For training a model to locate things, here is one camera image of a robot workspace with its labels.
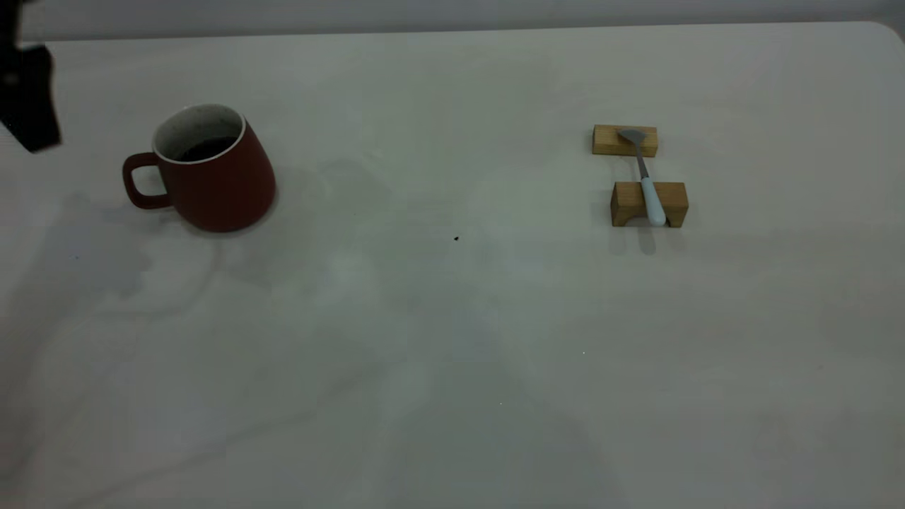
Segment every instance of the mug rim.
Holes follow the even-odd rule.
[[[157,136],[160,134],[160,131],[161,131],[161,130],[169,123],[169,122],[175,120],[175,119],[176,119],[177,117],[179,117],[180,115],[184,115],[185,113],[187,113],[187,112],[189,112],[189,111],[191,111],[191,110],[200,110],[200,109],[202,109],[202,108],[211,107],[211,106],[215,106],[215,107],[217,107],[217,108],[224,108],[224,109],[226,109],[226,110],[229,110],[231,113],[234,113],[236,116],[239,117],[239,119],[242,120],[242,129],[239,131],[239,136],[236,137],[235,141],[233,142],[232,145],[229,146],[228,149],[226,149],[226,150],[220,152],[219,154],[217,154],[217,155],[215,155],[215,156],[212,156],[212,157],[207,158],[207,159],[200,159],[200,160],[198,160],[198,161],[178,161],[178,160],[175,160],[175,159],[172,159],[172,158],[168,158],[168,157],[166,157],[166,156],[164,156],[163,154],[160,153],[160,150],[159,150],[159,148],[157,147]],[[173,113],[172,115],[170,115],[169,117],[167,117],[166,120],[164,120],[163,122],[161,122],[159,126],[157,126],[157,129],[154,130],[154,136],[151,138],[151,150],[154,151],[154,155],[156,155],[156,156],[159,157],[160,159],[162,159],[162,160],[164,160],[164,161],[166,161],[166,162],[168,162],[168,163],[170,163],[170,164],[176,164],[176,165],[180,165],[180,166],[192,166],[192,165],[197,165],[197,164],[204,164],[204,163],[206,163],[206,162],[213,161],[214,159],[217,159],[217,158],[220,158],[220,157],[222,157],[222,156],[225,156],[225,155],[228,154],[231,150],[235,149],[235,146],[238,145],[239,142],[242,141],[242,139],[245,137],[245,131],[246,131],[247,127],[248,127],[248,122],[245,120],[245,116],[242,115],[242,113],[240,113],[240,112],[234,110],[233,108],[230,108],[229,106],[226,106],[225,104],[220,104],[220,103],[217,103],[217,102],[205,102],[205,103],[201,103],[201,104],[192,104],[192,105],[190,105],[190,106],[185,106],[182,110],[179,110],[179,111]]]

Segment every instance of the wall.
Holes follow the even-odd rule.
[[[37,0],[32,40],[868,19],[884,0]]]

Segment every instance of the white spoon handle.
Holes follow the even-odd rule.
[[[660,197],[657,196],[657,190],[653,188],[653,180],[650,177],[641,179],[641,189],[644,191],[644,204],[647,206],[647,218],[651,220],[654,226],[663,226],[666,224],[666,213],[663,212],[663,205],[660,204]]]

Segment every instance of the wooden block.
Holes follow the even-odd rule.
[[[654,182],[657,197],[666,213],[666,224],[670,228],[679,228],[685,222],[688,212],[688,194],[682,182]],[[610,199],[610,212],[613,213],[613,226],[625,226],[629,219],[647,217],[644,206],[644,192],[641,182],[616,182],[613,197]]]
[[[637,126],[594,126],[594,144],[591,152],[607,156],[633,156],[634,145],[628,139],[619,136],[620,129],[637,129],[647,133],[647,138],[641,143],[641,154],[646,158],[656,157],[657,149],[660,147],[657,128]]]

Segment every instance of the spoon handle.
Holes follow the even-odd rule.
[[[644,164],[644,157],[641,155],[641,147],[637,144],[634,146],[634,155],[638,158],[638,169],[641,171],[641,190],[644,191],[644,205],[647,206],[647,218],[651,220],[651,225],[663,226],[666,224],[666,213],[663,212],[663,205],[660,204],[660,197],[657,196],[657,190],[653,187],[653,180],[647,173],[647,165]]]

